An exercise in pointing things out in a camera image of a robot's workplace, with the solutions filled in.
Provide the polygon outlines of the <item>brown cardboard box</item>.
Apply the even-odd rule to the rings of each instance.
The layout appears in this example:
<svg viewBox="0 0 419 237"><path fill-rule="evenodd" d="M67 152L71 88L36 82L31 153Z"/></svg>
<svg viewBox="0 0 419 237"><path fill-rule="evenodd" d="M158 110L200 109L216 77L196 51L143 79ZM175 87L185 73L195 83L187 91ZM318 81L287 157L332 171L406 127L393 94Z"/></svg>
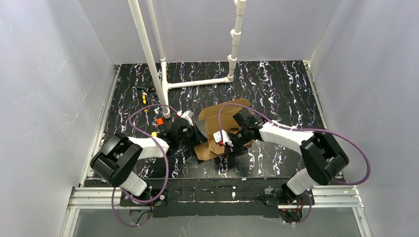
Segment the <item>brown cardboard box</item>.
<svg viewBox="0 0 419 237"><path fill-rule="evenodd" d="M213 137L213 134L219 132L220 128L225 131L228 131L231 128L239 128L239 125L233 119L233 115L242 108L237 106L226 106L221 109L225 104L227 104L227 102L206 107L199 114L198 120L205 121L205 131L208 137L206 143L194 147L194 151L199 161L211 160L225 154L225 148L218 145Z"/></svg>

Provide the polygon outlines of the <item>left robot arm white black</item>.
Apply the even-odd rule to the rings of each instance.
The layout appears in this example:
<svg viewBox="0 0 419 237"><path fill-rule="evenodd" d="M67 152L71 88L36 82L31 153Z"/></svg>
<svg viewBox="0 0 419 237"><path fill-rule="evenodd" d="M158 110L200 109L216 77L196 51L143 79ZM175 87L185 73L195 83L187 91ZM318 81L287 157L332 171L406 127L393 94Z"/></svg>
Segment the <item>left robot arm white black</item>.
<svg viewBox="0 0 419 237"><path fill-rule="evenodd" d="M93 156L90 167L112 187L141 196L148 184L133 172L140 159L162 158L173 154L179 145L195 147L207 138L188 116L157 119L159 133L154 138L134 138L115 133Z"/></svg>

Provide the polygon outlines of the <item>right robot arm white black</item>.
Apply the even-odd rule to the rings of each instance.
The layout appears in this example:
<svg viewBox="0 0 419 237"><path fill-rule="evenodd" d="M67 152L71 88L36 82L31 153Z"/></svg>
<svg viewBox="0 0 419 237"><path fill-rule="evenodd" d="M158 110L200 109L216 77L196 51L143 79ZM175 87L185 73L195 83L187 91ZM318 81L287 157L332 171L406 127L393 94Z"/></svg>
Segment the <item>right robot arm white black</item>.
<svg viewBox="0 0 419 237"><path fill-rule="evenodd" d="M266 193L268 199L290 202L318 185L328 185L348 164L349 159L337 140L326 132L297 131L275 120L268 121L241 109L233 115L239 128L226 132L227 149L238 151L253 140L271 142L299 153L305 168L293 175L280 188Z"/></svg>

